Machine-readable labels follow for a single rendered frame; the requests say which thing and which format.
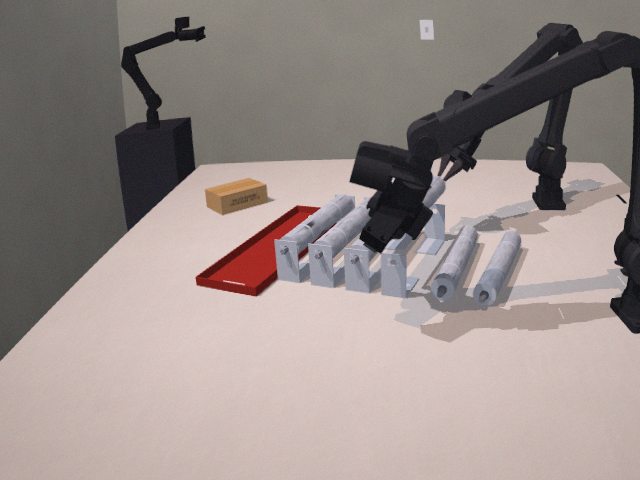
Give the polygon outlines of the brown cardboard box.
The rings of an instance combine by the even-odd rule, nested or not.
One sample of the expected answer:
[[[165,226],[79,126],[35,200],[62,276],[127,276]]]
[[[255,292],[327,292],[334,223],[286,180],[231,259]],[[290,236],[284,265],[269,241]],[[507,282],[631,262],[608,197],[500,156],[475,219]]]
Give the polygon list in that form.
[[[268,203],[267,185],[251,178],[205,189],[207,207],[226,215]]]

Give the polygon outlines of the red scrap tray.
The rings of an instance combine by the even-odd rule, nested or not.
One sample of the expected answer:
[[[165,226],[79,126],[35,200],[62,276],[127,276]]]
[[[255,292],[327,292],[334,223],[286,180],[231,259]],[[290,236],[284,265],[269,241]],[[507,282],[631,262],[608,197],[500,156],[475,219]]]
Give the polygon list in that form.
[[[197,286],[257,297],[278,279],[274,239],[280,240],[319,209],[295,206],[197,275]]]

